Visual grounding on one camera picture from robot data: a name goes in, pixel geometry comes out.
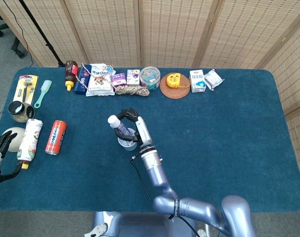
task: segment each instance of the red soda can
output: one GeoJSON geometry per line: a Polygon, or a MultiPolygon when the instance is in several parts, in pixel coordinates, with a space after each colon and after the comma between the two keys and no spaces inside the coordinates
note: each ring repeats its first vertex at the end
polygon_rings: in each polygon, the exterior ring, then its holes
{"type": "Polygon", "coordinates": [[[47,142],[45,152],[51,155],[57,155],[60,152],[63,138],[67,129],[67,123],[56,120],[53,123],[51,133],[47,142]]]}

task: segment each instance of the mint green comb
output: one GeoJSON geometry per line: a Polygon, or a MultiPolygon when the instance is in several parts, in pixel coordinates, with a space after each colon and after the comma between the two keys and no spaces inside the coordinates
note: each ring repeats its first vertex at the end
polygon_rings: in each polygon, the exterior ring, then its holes
{"type": "Polygon", "coordinates": [[[50,80],[45,80],[41,86],[41,94],[36,103],[34,104],[34,108],[38,109],[41,105],[42,99],[45,96],[45,94],[48,92],[50,86],[52,84],[52,81],[50,80]]]}

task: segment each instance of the black cable on floor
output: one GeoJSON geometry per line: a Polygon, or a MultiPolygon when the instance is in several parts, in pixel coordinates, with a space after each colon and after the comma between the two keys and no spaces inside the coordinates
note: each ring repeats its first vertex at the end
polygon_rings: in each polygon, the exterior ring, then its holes
{"type": "Polygon", "coordinates": [[[24,39],[24,41],[25,41],[25,44],[26,44],[26,47],[27,47],[27,52],[28,52],[28,53],[30,54],[30,56],[31,56],[31,62],[32,62],[32,64],[30,65],[30,67],[31,67],[31,66],[34,64],[34,62],[33,62],[32,55],[31,55],[30,51],[28,50],[28,43],[27,43],[27,41],[26,41],[26,39],[25,39],[25,37],[24,37],[23,29],[22,29],[22,27],[20,26],[20,24],[18,24],[18,21],[17,21],[17,19],[16,19],[16,16],[15,16],[14,12],[11,10],[11,8],[9,8],[9,6],[8,6],[7,3],[5,2],[5,0],[3,0],[3,2],[4,2],[5,5],[7,6],[7,8],[10,10],[10,12],[13,14],[14,19],[15,19],[17,25],[19,26],[19,28],[21,28],[21,31],[22,31],[22,37],[23,37],[23,39],[24,39]]]}
{"type": "Polygon", "coordinates": [[[187,221],[187,220],[185,220],[182,216],[179,216],[179,218],[181,219],[181,220],[183,220],[190,228],[191,228],[191,230],[194,232],[194,234],[196,235],[196,236],[200,236],[198,233],[197,233],[197,231],[193,228],[193,226],[191,226],[190,225],[190,223],[187,221]]]}
{"type": "Polygon", "coordinates": [[[145,187],[145,185],[144,185],[144,182],[142,181],[140,172],[139,172],[138,168],[136,167],[136,164],[134,163],[134,160],[131,159],[131,160],[130,160],[130,163],[131,163],[131,165],[135,168],[135,170],[137,171],[137,174],[138,174],[138,177],[139,177],[139,179],[140,179],[141,185],[142,185],[142,187],[144,188],[144,190],[145,190],[145,192],[146,192],[146,194],[147,194],[149,200],[150,200],[151,202],[153,202],[152,198],[150,197],[150,195],[149,195],[149,193],[148,193],[148,191],[147,191],[147,189],[146,189],[146,187],[145,187]]]}

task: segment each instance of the white ball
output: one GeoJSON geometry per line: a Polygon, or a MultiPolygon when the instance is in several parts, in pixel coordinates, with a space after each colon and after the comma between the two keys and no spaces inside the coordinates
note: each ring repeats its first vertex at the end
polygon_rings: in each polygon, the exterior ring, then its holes
{"type": "Polygon", "coordinates": [[[24,137],[24,133],[25,133],[25,129],[21,128],[21,127],[11,127],[9,129],[7,129],[3,134],[5,134],[6,132],[12,130],[12,133],[17,133],[16,137],[13,138],[13,140],[10,143],[10,146],[8,147],[8,151],[9,152],[18,152],[18,149],[22,143],[23,137],[24,137]]]}

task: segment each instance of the white cup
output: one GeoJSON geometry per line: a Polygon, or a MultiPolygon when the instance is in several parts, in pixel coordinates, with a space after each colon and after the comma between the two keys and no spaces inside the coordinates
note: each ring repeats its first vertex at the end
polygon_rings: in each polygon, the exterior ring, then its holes
{"type": "MultiPolygon", "coordinates": [[[[128,128],[128,130],[131,131],[132,134],[135,134],[135,130],[132,128],[128,128]]],[[[126,151],[133,151],[137,147],[137,142],[127,142],[120,138],[118,138],[118,142],[126,151]]]]}

